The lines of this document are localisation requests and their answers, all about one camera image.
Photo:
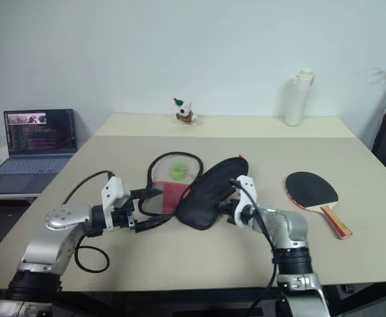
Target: laptop screen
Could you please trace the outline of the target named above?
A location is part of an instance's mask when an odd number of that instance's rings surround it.
[[[77,151],[74,111],[4,111],[10,155],[65,154]]]

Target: wooden paddle handle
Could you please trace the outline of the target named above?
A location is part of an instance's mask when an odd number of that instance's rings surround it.
[[[335,232],[338,234],[340,239],[346,239],[352,236],[350,229],[348,229],[346,225],[344,225],[342,221],[339,220],[338,216],[329,206],[323,206],[320,208],[322,209],[323,214],[326,216],[326,219],[329,220],[332,227],[335,229]]]

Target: white wall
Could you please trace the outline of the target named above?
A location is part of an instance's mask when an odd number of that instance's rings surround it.
[[[0,0],[0,146],[12,109],[74,108],[81,139],[112,112],[168,113],[174,96],[199,114],[280,115],[304,66],[306,114],[341,115],[370,144],[386,0]]]

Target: ping pong paddle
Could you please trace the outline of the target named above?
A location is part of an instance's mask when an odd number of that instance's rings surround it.
[[[292,173],[285,180],[285,188],[289,198],[298,207],[323,214],[340,239],[352,235],[332,210],[338,202],[338,194],[322,177],[309,172]]]

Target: red rubber paddle face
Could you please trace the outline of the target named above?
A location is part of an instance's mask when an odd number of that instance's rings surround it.
[[[290,199],[298,207],[321,212],[319,206],[333,207],[338,202],[338,194],[322,177],[309,172],[295,172],[285,180],[285,188]]]

